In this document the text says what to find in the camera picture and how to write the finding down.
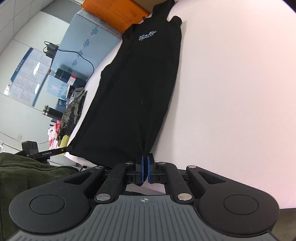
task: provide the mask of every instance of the gray textured handle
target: gray textured handle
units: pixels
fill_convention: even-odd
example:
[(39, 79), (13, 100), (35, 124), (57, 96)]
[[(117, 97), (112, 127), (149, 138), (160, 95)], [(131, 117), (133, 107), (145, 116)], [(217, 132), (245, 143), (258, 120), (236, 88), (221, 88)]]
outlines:
[(48, 236), (18, 231), (9, 241), (276, 241), (266, 233), (235, 238), (207, 226), (190, 205), (173, 202), (170, 196), (119, 196), (111, 204), (95, 207), (80, 226)]

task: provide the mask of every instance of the olive green jacket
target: olive green jacket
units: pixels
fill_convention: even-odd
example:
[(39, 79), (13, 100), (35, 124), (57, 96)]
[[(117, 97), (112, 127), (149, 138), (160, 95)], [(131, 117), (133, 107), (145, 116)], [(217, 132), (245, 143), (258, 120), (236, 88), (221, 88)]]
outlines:
[(77, 173), (74, 167), (55, 167), (10, 153), (0, 153), (0, 241), (16, 232), (8, 207), (19, 193)]

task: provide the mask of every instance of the thermos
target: thermos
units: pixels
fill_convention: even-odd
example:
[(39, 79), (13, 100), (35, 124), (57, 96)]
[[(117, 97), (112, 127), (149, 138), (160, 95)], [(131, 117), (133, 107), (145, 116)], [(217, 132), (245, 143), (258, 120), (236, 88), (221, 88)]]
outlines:
[(53, 108), (49, 107), (48, 105), (44, 106), (42, 114), (46, 115), (50, 118), (56, 119), (58, 121), (60, 121), (63, 116), (63, 112), (53, 109)]

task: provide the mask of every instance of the black garment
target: black garment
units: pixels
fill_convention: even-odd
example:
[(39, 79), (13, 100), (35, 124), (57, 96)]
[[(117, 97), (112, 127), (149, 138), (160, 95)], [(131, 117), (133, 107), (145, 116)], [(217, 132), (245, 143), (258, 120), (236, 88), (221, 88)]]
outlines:
[(70, 145), (72, 155), (113, 168), (146, 156), (158, 135), (175, 85), (182, 20), (167, 15), (174, 0), (133, 24), (101, 73), (99, 88)]

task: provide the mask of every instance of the embroidered logo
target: embroidered logo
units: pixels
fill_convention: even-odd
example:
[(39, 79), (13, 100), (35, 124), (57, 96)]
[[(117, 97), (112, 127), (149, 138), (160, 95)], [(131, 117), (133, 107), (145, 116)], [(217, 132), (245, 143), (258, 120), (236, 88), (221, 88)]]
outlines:
[(156, 33), (156, 31), (151, 31), (151, 32), (148, 33), (148, 34), (141, 35), (141, 36), (139, 37), (139, 41), (142, 41), (142, 40), (144, 40), (144, 39), (147, 39), (147, 38), (153, 36), (155, 33)]

